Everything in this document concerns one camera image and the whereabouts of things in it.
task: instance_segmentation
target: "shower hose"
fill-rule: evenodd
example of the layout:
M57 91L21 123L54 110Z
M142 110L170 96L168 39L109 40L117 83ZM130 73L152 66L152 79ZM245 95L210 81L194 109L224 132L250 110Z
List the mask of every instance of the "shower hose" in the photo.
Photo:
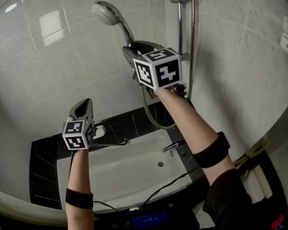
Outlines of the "shower hose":
M197 29L197 0L191 0L191 39L190 39L190 72L189 72L189 94L188 97L191 99L192 94L192 83L193 83L193 63L194 63L194 48L195 48L195 33ZM143 85L140 85L141 97L144 105L144 110L147 114L148 119L154 126L159 129L170 129L176 126L176 124L172 124L170 126L163 126L157 123L157 121L151 115L149 108L147 106L146 97L144 93Z

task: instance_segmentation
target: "black cable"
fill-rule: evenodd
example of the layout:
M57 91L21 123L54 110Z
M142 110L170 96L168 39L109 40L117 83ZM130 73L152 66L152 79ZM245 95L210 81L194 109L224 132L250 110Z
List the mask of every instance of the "black cable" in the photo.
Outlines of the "black cable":
M93 203L99 203L99 204L101 204L101 205L107 206L107 207L109 207L109 208L111 208L111 209L119 212L117 209L115 209L114 207L112 207L112 206L110 206L110 205L107 205L107 204L104 203L104 202L101 202L101 201L93 201Z
M76 153L76 150L72 150L72 155L71 155L71 162L70 162L70 165L69 165L69 174L68 174L68 180L69 180L69 177L71 175L71 171L72 171L72 160L73 160L73 157Z
M128 143L128 139L124 139L124 143L116 143L116 144L97 144L93 143L90 148L92 147L109 147L109 146L125 146Z
M173 180L173 181L170 182L169 184L167 184L167 185L161 187L160 189L158 189L157 191L155 191L155 192L154 192L153 194L151 194L151 195L149 196L149 198L142 204L142 206L140 207L140 209L143 208L143 206L146 205L146 204L148 203L148 201L149 201L153 196L156 196L162 189L164 189L164 188L166 188L166 187L168 187L168 186L171 186L171 185L174 184L177 180L185 177L186 175L192 173L192 172L195 171L195 170L196 170L196 169L193 169L193 170L191 170L191 171L189 171L189 172L186 172L185 174L183 174L183 175L181 175L180 177L176 178L175 180Z
M185 98L185 100L190 104L190 106L191 107L193 107L194 109L195 109L195 107L193 106L193 104L192 104L192 102L191 102L191 100L187 97L187 98Z
M166 188L166 187L168 187L168 186L171 186L171 185L174 184L176 181L178 181L179 179L181 179L181 178L185 177L186 175L192 173L192 172L195 171L196 169L193 169L193 170L191 170L191 171L189 171L189 172L186 172L185 174L182 174L180 177L177 177L175 180L173 180L173 181L170 182L169 184L166 184L165 186L163 186L163 187L161 187L160 189L158 189L157 191L155 191L155 192L154 192L153 194L151 194L150 197L142 204L142 206L140 207L140 209L141 209L144 205L146 205L147 202L148 202L153 196L156 196L162 189L164 189L164 188ZM105 205L105 206L107 206L107 207L109 207L109 208L111 208L111 209L113 209L113 210L115 210L115 211L117 211L117 212L120 213L120 211L118 211L117 209L115 209L114 207L112 207L112 206L110 206L110 205L107 205L107 204L104 203L104 202L101 202L101 201L93 201L93 203L99 203L99 204Z

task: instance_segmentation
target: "shower head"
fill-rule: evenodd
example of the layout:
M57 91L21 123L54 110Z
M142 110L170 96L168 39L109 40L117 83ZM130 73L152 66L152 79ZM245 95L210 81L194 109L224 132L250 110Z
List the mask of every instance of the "shower head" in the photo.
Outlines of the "shower head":
M92 6L92 13L103 24L118 24L123 32L127 46L132 47L134 44L134 37L132 32L120 11L113 4L106 1L97 1Z
M92 6L92 13L99 21L106 25L116 25L122 18L120 11L111 3L97 1Z

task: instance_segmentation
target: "black sleeve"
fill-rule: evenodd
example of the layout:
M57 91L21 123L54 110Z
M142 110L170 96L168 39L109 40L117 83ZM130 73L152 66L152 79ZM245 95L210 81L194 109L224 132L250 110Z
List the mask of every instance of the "black sleeve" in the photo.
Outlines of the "black sleeve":
M224 172L213 182L203 211L210 215L217 230L256 229L251 197L235 169Z

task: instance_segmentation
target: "ceiling light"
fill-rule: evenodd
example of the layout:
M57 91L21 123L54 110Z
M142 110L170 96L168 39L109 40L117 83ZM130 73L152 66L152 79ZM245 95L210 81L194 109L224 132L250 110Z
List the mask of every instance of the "ceiling light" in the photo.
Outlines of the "ceiling light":
M12 10L13 8L15 8L16 6L17 6L17 3L11 5L10 7L8 7L8 8L5 10L5 12L7 13L7 12L11 11L11 10Z

